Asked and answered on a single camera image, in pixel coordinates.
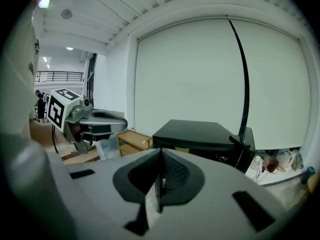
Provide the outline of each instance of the person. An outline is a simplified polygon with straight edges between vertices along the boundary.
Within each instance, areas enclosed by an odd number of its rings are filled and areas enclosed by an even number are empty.
[[[45,106],[46,103],[43,100],[43,94],[36,90],[35,95],[37,96],[37,114],[39,122],[44,124],[45,123]]]
[[[1,106],[6,108],[0,114],[0,131],[31,138],[43,147],[51,147],[52,125],[37,122],[34,108],[34,83],[38,70],[40,43],[35,35],[33,11],[39,1],[32,0],[24,9],[2,50],[0,78],[6,81],[0,86],[0,91],[9,93],[12,86],[15,86],[14,91],[23,98],[20,102],[12,103],[7,95],[0,97]],[[74,134],[79,131],[78,125],[72,128]],[[54,138],[55,144],[69,143],[58,130],[55,131]]]

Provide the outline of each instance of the white roller blind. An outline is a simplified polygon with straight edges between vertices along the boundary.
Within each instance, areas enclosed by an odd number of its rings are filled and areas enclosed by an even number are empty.
[[[244,72],[226,19],[189,22],[139,42],[135,128],[152,136],[170,119],[218,122],[238,134]]]
[[[303,145],[310,113],[310,85],[299,43],[274,29],[232,20],[248,67],[247,126],[256,149]]]

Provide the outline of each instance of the ceiling light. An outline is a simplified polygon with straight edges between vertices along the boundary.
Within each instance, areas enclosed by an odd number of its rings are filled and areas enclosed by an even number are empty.
[[[40,0],[38,6],[39,8],[48,8],[51,0]]]

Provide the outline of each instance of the balcony railing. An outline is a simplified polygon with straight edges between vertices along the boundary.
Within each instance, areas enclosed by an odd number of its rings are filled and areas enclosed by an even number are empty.
[[[35,75],[36,82],[73,81],[82,82],[83,73],[68,71],[38,71]]]

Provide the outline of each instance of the white ceiling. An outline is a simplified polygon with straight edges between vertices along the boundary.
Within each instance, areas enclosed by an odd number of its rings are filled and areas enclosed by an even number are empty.
[[[49,8],[34,13],[36,34],[44,44],[105,51],[113,39],[135,19],[173,0],[52,0]],[[279,7],[310,29],[299,8],[291,0],[261,0]],[[70,19],[61,12],[72,11]]]

